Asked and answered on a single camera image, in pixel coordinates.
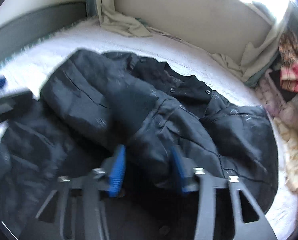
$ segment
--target pile of clothes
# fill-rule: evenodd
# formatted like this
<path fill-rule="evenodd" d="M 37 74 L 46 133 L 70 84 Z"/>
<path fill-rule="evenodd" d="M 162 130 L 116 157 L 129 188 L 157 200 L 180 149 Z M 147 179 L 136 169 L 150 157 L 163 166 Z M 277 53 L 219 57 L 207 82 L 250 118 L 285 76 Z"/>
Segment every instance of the pile of clothes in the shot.
<path fill-rule="evenodd" d="M 292 31 L 281 36 L 279 52 L 281 68 L 268 69 L 255 91 L 284 140 L 286 184 L 298 193 L 298 41 Z"/>
<path fill-rule="evenodd" d="M 134 171 L 126 187 L 146 178 L 142 187 L 173 192 L 171 148 L 177 145 L 213 176 L 239 176 L 263 212 L 276 195 L 277 146 L 265 109 L 231 104 L 167 62 L 79 50 L 50 76 L 40 100 L 28 103 L 8 121 L 0 143 L 0 221 L 17 238 L 58 176 L 89 173 L 118 144 L 127 149 L 126 171 Z M 155 205 L 152 212 L 177 200 L 168 197 L 157 207 L 156 199 L 148 201 Z M 196 211 L 185 208 L 170 218 L 172 239 L 193 239 Z M 183 226 L 184 220 L 191 227 Z"/>

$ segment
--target yellow cloth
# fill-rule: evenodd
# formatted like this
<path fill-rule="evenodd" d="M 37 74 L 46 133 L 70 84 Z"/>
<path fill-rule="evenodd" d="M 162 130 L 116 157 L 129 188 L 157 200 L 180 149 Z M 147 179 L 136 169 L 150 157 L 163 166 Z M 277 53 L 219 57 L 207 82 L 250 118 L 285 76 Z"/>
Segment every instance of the yellow cloth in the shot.
<path fill-rule="evenodd" d="M 298 193 L 298 134 L 288 128 L 278 117 L 273 119 L 282 137 L 286 180 L 285 184 L 292 192 Z"/>

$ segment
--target black jacket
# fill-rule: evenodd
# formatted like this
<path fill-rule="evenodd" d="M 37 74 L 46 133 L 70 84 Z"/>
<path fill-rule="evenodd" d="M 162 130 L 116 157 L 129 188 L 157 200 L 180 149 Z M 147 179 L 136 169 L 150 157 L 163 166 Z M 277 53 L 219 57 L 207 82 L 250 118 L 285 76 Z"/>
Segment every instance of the black jacket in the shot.
<path fill-rule="evenodd" d="M 0 143 L 0 221 L 17 237 L 60 175 L 86 174 L 113 151 L 171 188 L 170 148 L 214 176 L 237 175 L 266 212 L 278 187 L 275 138 L 261 106 L 237 107 L 195 76 L 132 53 L 79 50 Z"/>

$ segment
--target clothing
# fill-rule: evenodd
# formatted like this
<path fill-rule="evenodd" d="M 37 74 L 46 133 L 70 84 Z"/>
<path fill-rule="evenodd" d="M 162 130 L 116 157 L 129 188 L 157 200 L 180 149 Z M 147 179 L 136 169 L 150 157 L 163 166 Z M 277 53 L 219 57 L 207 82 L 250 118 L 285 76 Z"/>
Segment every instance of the clothing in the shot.
<path fill-rule="evenodd" d="M 269 62 L 261 70 L 259 70 L 257 73 L 252 75 L 246 82 L 244 82 L 244 84 L 248 87 L 254 88 L 258 84 L 259 79 L 264 75 L 266 70 L 274 64 L 278 55 L 279 55 L 279 52 L 276 51 L 276 53 L 269 60 Z"/>
<path fill-rule="evenodd" d="M 291 30 L 282 33 L 279 40 L 279 52 L 283 65 L 291 66 L 298 61 L 298 38 Z"/>
<path fill-rule="evenodd" d="M 148 37 L 150 32 L 135 18 L 115 10 L 114 0 L 87 0 L 87 16 L 97 15 L 101 27 L 124 36 Z"/>
<path fill-rule="evenodd" d="M 298 133 L 288 128 L 278 117 L 273 119 L 284 142 L 286 186 L 298 193 Z"/>
<path fill-rule="evenodd" d="M 41 99 L 9 121 L 0 221 L 19 236 L 57 176 L 90 171 L 118 144 L 158 188 L 173 189 L 176 144 L 213 176 L 239 176 L 264 212 L 277 191 L 277 148 L 261 106 L 237 107 L 152 58 L 80 50 L 51 75 Z"/>
<path fill-rule="evenodd" d="M 280 84 L 282 89 L 298 93 L 298 60 L 281 67 Z"/>
<path fill-rule="evenodd" d="M 287 91 L 281 88 L 281 85 L 280 85 L 281 69 L 272 71 L 269 73 L 269 75 L 274 85 L 276 86 L 276 89 L 279 90 L 281 96 L 286 101 L 286 103 L 291 101 L 292 98 L 294 98 L 297 95 L 297 93 L 295 92 Z"/>
<path fill-rule="evenodd" d="M 271 69 L 260 78 L 255 93 L 265 109 L 298 133 L 298 109 L 292 101 L 286 102 L 270 77 Z"/>

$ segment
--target mattress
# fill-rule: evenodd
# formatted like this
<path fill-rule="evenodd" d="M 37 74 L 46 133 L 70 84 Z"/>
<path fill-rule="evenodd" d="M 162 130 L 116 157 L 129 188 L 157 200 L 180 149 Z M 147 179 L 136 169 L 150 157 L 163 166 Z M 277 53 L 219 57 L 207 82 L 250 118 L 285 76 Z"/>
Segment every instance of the mattress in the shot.
<path fill-rule="evenodd" d="M 13 55 L 0 69 L 0 75 L 7 79 L 7 85 L 0 90 L 0 96 L 29 88 L 35 97 L 39 98 L 40 89 L 50 74 L 80 48 L 97 53 L 128 51 L 167 61 L 179 74 L 196 75 L 233 104 L 260 105 L 254 90 L 223 69 L 206 51 L 158 34 L 147 38 L 124 37 L 102 29 L 97 18 L 82 21 L 30 49 Z M 0 124 L 0 139 L 7 126 L 6 122 Z M 285 186 L 283 146 L 275 127 L 274 133 L 279 150 L 279 188 L 266 218 L 278 240 L 285 240 L 295 228 L 298 195 L 291 193 Z"/>

